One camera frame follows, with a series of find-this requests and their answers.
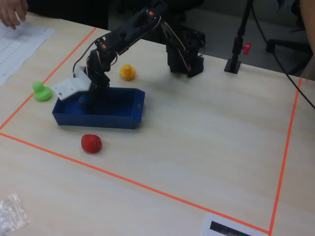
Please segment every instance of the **blue plastic container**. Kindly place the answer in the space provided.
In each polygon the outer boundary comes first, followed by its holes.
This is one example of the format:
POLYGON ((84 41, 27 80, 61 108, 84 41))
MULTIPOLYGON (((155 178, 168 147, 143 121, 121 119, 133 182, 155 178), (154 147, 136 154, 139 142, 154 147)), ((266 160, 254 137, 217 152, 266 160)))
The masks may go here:
POLYGON ((110 87, 89 110, 79 104, 79 96, 57 100, 53 115, 58 125, 134 129, 141 122, 144 91, 110 87))

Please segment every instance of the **green rubber duck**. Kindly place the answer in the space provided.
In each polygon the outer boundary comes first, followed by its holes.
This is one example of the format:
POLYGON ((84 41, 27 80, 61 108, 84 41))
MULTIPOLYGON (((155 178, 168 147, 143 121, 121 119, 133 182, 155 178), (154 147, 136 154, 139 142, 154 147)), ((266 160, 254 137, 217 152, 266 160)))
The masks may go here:
POLYGON ((44 86, 42 82, 34 82, 33 90, 37 101, 47 101, 51 98, 51 89, 44 86))

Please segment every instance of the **orange tape line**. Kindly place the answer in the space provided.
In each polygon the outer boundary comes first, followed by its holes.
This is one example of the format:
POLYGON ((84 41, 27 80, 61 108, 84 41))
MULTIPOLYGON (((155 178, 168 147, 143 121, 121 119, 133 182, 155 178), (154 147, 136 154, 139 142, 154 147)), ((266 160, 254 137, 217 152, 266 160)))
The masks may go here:
MULTIPOLYGON (((43 83, 46 83, 55 73, 56 71, 69 59, 69 57, 71 57, 75 51, 77 51, 77 49, 95 32, 96 28, 94 28, 89 34, 88 36, 86 36, 81 43, 75 47, 75 49, 73 49, 73 51, 59 64, 59 66, 57 66, 57 68, 44 80, 43 83)), ((2 124, 2 126, 0 126, 0 130, 2 130, 8 123, 9 121, 21 110, 22 107, 24 107, 24 105, 31 99, 31 97, 33 97, 34 93, 32 93, 19 107, 18 109, 16 109, 16 111, 2 124)))
MULTIPOLYGON (((302 84, 302 78, 300 78, 300 80, 299 80, 299 84, 298 84, 299 88, 301 87, 301 84, 302 84)), ((288 151, 289 144, 290 144, 291 131, 292 131, 293 120, 294 120, 295 109, 296 109, 298 97, 299 97, 299 91, 297 90, 296 93, 295 93, 295 99, 294 99, 294 104, 293 104, 293 109, 292 109, 289 129, 288 129, 287 136, 286 136, 286 143, 285 143, 285 149, 284 149, 284 153, 283 153, 283 160, 282 160, 280 178, 279 178, 279 183, 278 183, 278 188, 277 188, 277 194, 276 194, 274 209, 273 209, 273 212, 272 212, 272 217, 271 217, 271 222, 270 222, 270 227, 269 227, 269 232, 268 232, 268 235, 270 235, 270 236, 272 234, 272 230, 273 230, 274 223, 275 223, 275 217, 276 217, 278 203, 279 203, 281 185, 282 185, 282 180, 283 180, 283 177, 284 177, 284 168, 285 168, 285 163, 286 163, 287 151, 288 151)))
POLYGON ((55 156, 61 157, 61 158, 66 159, 66 160, 68 160, 68 161, 72 161, 72 162, 75 162, 75 163, 77 163, 77 164, 80 164, 80 165, 83 165, 83 166, 89 167, 89 168, 91 168, 91 169, 94 169, 94 170, 96 170, 96 171, 103 172, 103 173, 105 173, 105 174, 108 174, 108 175, 110 175, 110 176, 113 176, 113 177, 119 178, 119 179, 124 180, 124 181, 129 182, 129 183, 135 184, 135 185, 137 185, 137 186, 139 186, 139 187, 142 187, 142 188, 148 189, 148 190, 153 191, 153 192, 155 192, 155 193, 159 193, 159 194, 161 194, 161 195, 164 195, 164 196, 166 196, 166 197, 172 198, 172 199, 174 199, 174 200, 176 200, 176 201, 179 201, 179 202, 182 202, 182 203, 184 203, 184 204, 187 204, 187 205, 190 205, 190 206, 193 206, 193 207, 199 208, 199 209, 201 209, 201 210, 204 210, 204 211, 207 211, 207 212, 210 212, 210 213, 216 214, 216 215, 219 215, 219 216, 221 216, 221 217, 224 217, 224 218, 226 218, 226 219, 229 219, 229 220, 235 221, 235 222, 237 222, 237 223, 240 223, 240 224, 242 224, 242 225, 248 226, 248 227, 253 228, 253 229, 255 229, 255 230, 261 231, 261 232, 263 232, 263 233, 266 233, 266 234, 268 233, 268 231, 267 231, 267 230, 261 229, 261 228, 259 228, 259 227, 255 226, 255 225, 252 225, 252 224, 246 223, 246 222, 244 222, 244 221, 242 221, 242 220, 238 220, 238 219, 233 218, 233 217, 231 217, 231 216, 228 216, 228 215, 222 214, 222 213, 220 213, 220 212, 217 212, 217 211, 214 211, 214 210, 208 209, 208 208, 206 208, 206 207, 203 207, 203 206, 197 205, 197 204, 195 204, 195 203, 192 203, 192 202, 186 201, 186 200, 184 200, 184 199, 181 199, 181 198, 175 197, 175 196, 173 196, 173 195, 170 195, 170 194, 165 193, 165 192, 162 192, 162 191, 160 191, 160 190, 157 190, 157 189, 151 188, 151 187, 149 187, 149 186, 147 186, 147 185, 141 184, 141 183, 136 182, 136 181, 134 181, 134 180, 131 180, 131 179, 129 179, 129 178, 126 178, 126 177, 123 177, 123 176, 117 175, 117 174, 115 174, 115 173, 112 173, 112 172, 109 172, 109 171, 103 170, 103 169, 101 169, 101 168, 99 168, 99 167, 92 166, 92 165, 90 165, 90 164, 88 164, 88 163, 85 163, 85 162, 82 162, 82 161, 78 161, 78 160, 76 160, 76 159, 73 159, 73 158, 71 158, 71 157, 68 157, 68 156, 65 156, 65 155, 62 155, 62 154, 56 153, 56 152, 54 152, 54 151, 50 151, 50 150, 45 149, 45 148, 43 148, 43 147, 39 147, 39 146, 37 146, 37 145, 31 144, 31 143, 29 143, 29 142, 26 142, 26 141, 24 141, 24 140, 21 140, 21 139, 18 139, 18 138, 12 137, 12 136, 7 135, 7 134, 0 133, 0 135, 1 135, 1 136, 3 136, 3 137, 9 138, 9 139, 12 139, 12 140, 18 141, 18 142, 20 142, 20 143, 26 144, 26 145, 31 146, 31 147, 33 147, 33 148, 36 148, 36 149, 42 150, 42 151, 44 151, 44 152, 47 152, 47 153, 53 154, 53 155, 55 155, 55 156))

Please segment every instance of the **plastic bag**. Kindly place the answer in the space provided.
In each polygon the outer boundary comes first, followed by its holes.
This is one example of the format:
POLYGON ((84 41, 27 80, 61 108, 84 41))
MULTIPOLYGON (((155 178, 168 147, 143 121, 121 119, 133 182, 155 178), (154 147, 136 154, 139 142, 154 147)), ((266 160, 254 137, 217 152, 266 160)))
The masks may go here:
POLYGON ((0 202, 0 236, 15 231, 28 223, 17 194, 11 194, 0 202))

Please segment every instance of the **red ball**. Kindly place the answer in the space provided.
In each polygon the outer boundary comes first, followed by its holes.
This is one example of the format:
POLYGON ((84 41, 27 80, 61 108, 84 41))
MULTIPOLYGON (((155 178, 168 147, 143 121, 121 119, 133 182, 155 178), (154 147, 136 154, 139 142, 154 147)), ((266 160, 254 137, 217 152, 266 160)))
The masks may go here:
POLYGON ((97 153, 102 148, 102 141, 95 134, 85 134, 81 139, 81 145, 84 151, 97 153))

